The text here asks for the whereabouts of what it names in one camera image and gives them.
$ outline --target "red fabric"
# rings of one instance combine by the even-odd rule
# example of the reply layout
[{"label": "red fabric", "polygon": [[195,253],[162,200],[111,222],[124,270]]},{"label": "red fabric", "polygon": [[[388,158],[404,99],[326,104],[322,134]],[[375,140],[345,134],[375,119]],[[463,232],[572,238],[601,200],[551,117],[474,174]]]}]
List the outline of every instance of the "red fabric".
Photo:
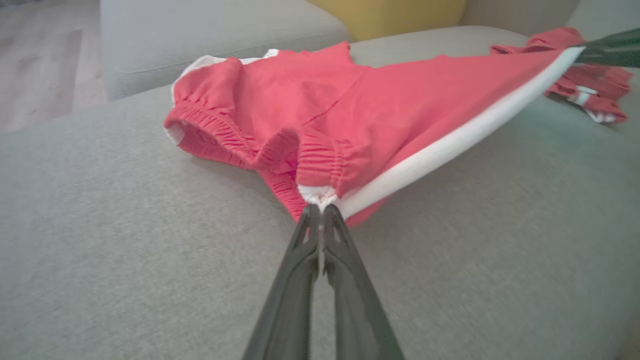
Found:
[{"label": "red fabric", "polygon": [[[566,49],[567,47],[586,42],[574,28],[557,28],[542,34],[533,35],[524,47],[493,45],[491,54],[522,54],[537,51]],[[577,87],[585,86],[596,90],[597,95],[589,96],[582,107],[595,113],[603,111],[616,116],[614,122],[623,122],[627,115],[620,110],[617,100],[626,95],[631,89],[629,79],[632,74],[620,67],[594,64],[572,66],[563,77],[551,86],[546,96],[551,93],[565,98],[575,97]]]},{"label": "red fabric", "polygon": [[247,65],[229,58],[176,82],[164,126],[179,126],[179,147],[195,156],[256,170],[298,219],[306,205],[298,185],[331,186],[342,197],[466,123],[559,53],[439,56],[374,69],[354,64],[342,43]]}]

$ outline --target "gray couch cushion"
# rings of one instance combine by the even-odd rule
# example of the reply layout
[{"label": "gray couch cushion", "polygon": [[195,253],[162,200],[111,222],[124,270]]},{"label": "gray couch cushion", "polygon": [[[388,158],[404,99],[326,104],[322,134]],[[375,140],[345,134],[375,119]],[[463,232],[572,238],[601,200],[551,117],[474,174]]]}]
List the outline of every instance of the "gray couch cushion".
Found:
[{"label": "gray couch cushion", "polygon": [[[478,31],[456,54],[518,41]],[[638,103],[616,130],[540,98],[352,229],[407,359],[614,357],[640,304]],[[164,87],[0,138],[0,359],[241,356],[294,224],[257,174],[172,145],[170,106]],[[315,292],[313,356],[333,359]]]},{"label": "gray couch cushion", "polygon": [[203,55],[248,58],[270,48],[318,50],[348,39],[304,0],[101,1],[103,72],[119,99],[172,83]]}]

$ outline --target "red and white clothing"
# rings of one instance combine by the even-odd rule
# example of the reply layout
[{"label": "red and white clothing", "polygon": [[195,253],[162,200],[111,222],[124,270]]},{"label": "red and white clothing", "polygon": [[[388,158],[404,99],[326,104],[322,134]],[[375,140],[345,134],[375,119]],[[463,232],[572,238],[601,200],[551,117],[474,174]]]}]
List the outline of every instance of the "red and white clothing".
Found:
[{"label": "red and white clothing", "polygon": [[[585,40],[574,28],[557,28],[533,35],[524,47],[494,45],[492,54],[522,54],[565,49]],[[626,121],[627,115],[618,107],[618,99],[631,89],[632,74],[620,67],[575,64],[560,77],[545,95],[558,94],[582,106],[600,124]]]},{"label": "red and white clothing", "polygon": [[337,202],[354,224],[505,123],[580,52],[378,69],[354,64],[347,43],[263,59],[209,56],[175,82],[164,126],[195,156],[256,170],[295,219],[308,202]]}]

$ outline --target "gray upholstery fabric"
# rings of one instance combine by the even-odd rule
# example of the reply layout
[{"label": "gray upholstery fabric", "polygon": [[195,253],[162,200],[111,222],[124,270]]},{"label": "gray upholstery fabric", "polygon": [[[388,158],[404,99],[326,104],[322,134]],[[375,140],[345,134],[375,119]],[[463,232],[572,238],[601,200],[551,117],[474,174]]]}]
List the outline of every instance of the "gray upholstery fabric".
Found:
[{"label": "gray upholstery fabric", "polygon": [[[353,53],[509,40],[473,33]],[[640,304],[638,102],[604,127],[538,99],[352,229],[407,359],[614,357]],[[294,223],[255,173],[172,145],[170,106],[163,87],[0,138],[0,359],[240,358]],[[332,359],[322,277],[313,316]]]},{"label": "gray upholstery fabric", "polygon": [[101,1],[103,73],[111,100],[172,83],[203,55],[249,58],[318,50],[348,39],[304,0]]}]

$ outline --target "floor plank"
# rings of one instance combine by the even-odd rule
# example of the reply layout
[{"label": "floor plank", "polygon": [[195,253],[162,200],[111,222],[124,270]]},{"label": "floor plank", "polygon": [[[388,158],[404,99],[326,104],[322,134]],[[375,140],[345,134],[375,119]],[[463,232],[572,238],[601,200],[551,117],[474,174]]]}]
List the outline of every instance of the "floor plank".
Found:
[{"label": "floor plank", "polygon": [[0,133],[108,102],[99,0],[0,8]]}]

